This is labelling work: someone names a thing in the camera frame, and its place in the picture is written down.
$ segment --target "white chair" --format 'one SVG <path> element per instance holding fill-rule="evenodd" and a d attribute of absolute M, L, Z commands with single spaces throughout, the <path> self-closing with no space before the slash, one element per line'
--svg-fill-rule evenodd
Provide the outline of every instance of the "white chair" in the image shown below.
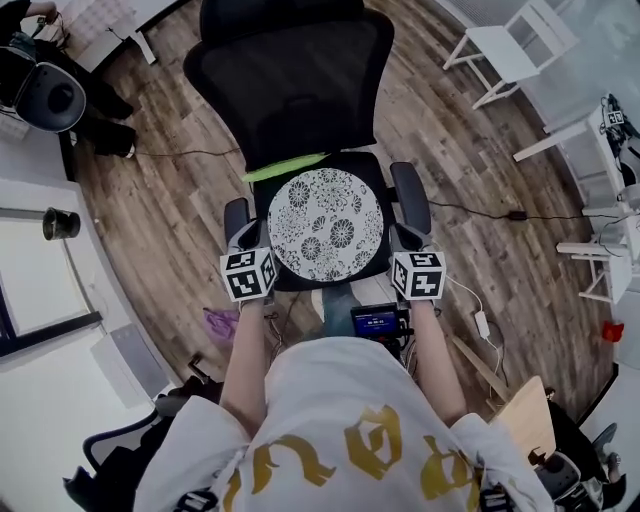
<path fill-rule="evenodd" d="M 580 297 L 585 299 L 617 304 L 629 288 L 633 278 L 640 276 L 634 270 L 629 249 L 624 245 L 607 244 L 605 248 L 596 243 L 561 243 L 556 246 L 556 250 L 561 254 L 571 254 L 571 259 L 589 262 L 591 284 L 584 292 L 578 293 Z M 596 271 L 596 262 L 602 263 L 602 268 L 599 271 Z M 593 293 L 593 290 L 603 279 L 606 281 L 607 294 Z"/>
<path fill-rule="evenodd" d="M 515 38 L 509 33 L 509 29 L 520 19 L 531 26 L 535 34 L 540 37 L 551 52 L 551 57 L 542 64 L 536 66 L 520 44 L 518 44 Z M 480 50 L 480 53 L 458 58 L 462 48 L 469 40 L 473 41 Z M 481 105 L 510 96 L 520 88 L 519 85 L 516 84 L 508 91 L 499 94 L 498 91 L 502 89 L 505 84 L 512 84 L 519 80 L 540 74 L 544 68 L 563 55 L 577 42 L 578 39 L 549 5 L 543 0 L 529 0 L 505 26 L 467 29 L 464 37 L 444 64 L 444 69 L 446 70 L 455 64 L 466 62 L 478 76 L 487 89 L 487 93 L 473 105 L 473 109 L 475 110 Z M 494 86 L 489 83 L 475 65 L 475 60 L 483 58 L 489 61 L 501 77 L 501 80 Z"/>

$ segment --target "chair armrest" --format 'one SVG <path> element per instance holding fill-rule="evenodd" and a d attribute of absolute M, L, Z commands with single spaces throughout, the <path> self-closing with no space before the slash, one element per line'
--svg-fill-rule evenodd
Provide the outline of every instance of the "chair armrest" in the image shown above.
<path fill-rule="evenodd" d="M 227 245 L 233 236 L 243 227 L 249 224 L 249 201 L 239 197 L 226 204 L 224 207 L 224 237 Z"/>
<path fill-rule="evenodd" d="M 431 210 L 420 176 L 408 162 L 391 164 L 391 176 L 396 187 L 404 223 L 428 235 L 431 233 Z"/>

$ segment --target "yellow lettering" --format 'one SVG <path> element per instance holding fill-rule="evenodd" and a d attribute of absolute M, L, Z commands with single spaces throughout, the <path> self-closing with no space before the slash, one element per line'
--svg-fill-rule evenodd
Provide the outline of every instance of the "yellow lettering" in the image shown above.
<path fill-rule="evenodd" d="M 222 500 L 222 507 L 225 512 L 233 511 L 233 499 L 236 497 L 236 494 L 238 494 L 241 486 L 242 480 L 240 478 L 240 471 L 236 469 L 229 479 L 229 489 L 227 489 L 227 492 Z"/>
<path fill-rule="evenodd" d="M 378 425 L 369 432 L 371 448 L 367 447 L 360 431 L 363 423 Z M 385 434 L 389 439 L 391 452 L 387 462 L 376 455 L 384 445 Z M 347 451 L 351 463 L 376 480 L 382 480 L 391 466 L 402 458 L 400 418 L 396 411 L 388 405 L 385 405 L 380 412 L 372 411 L 367 407 L 358 422 L 345 429 L 344 437 L 347 442 Z"/>
<path fill-rule="evenodd" d="M 272 468 L 279 467 L 271 460 L 270 449 L 273 445 L 284 446 L 296 452 L 302 463 L 302 474 L 305 480 L 313 485 L 322 487 L 336 471 L 336 468 L 328 468 L 320 464 L 318 454 L 311 443 L 298 436 L 284 435 L 273 443 L 260 446 L 254 452 L 252 494 L 258 494 L 269 485 Z"/>
<path fill-rule="evenodd" d="M 480 479 L 464 453 L 454 451 L 442 453 L 436 444 L 435 437 L 425 436 L 424 440 L 433 452 L 420 474 L 420 486 L 424 497 L 428 501 L 435 500 L 454 489 L 462 489 L 471 485 L 467 499 L 467 511 L 477 510 L 480 503 L 480 486 L 478 484 Z M 444 461 L 451 458 L 453 466 L 450 475 L 451 481 L 449 481 L 445 474 Z"/>

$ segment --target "green strap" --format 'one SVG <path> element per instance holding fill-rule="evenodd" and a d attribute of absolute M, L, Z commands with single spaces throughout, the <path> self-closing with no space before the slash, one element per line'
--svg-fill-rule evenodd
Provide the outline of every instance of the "green strap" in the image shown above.
<path fill-rule="evenodd" d="M 264 181 L 269 178 L 275 178 L 288 172 L 297 171 L 303 167 L 317 164 L 329 156 L 329 153 L 316 153 L 314 155 L 305 155 L 277 164 L 271 164 L 257 171 L 250 172 L 242 177 L 245 183 L 253 183 L 255 181 Z"/>

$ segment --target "black bucket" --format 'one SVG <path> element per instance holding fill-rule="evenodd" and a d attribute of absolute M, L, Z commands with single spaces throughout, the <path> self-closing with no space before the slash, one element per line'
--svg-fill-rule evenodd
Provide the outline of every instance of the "black bucket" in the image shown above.
<path fill-rule="evenodd" d="M 47 240 L 75 238 L 80 233 L 80 216 L 74 212 L 49 208 L 42 219 L 42 233 Z"/>

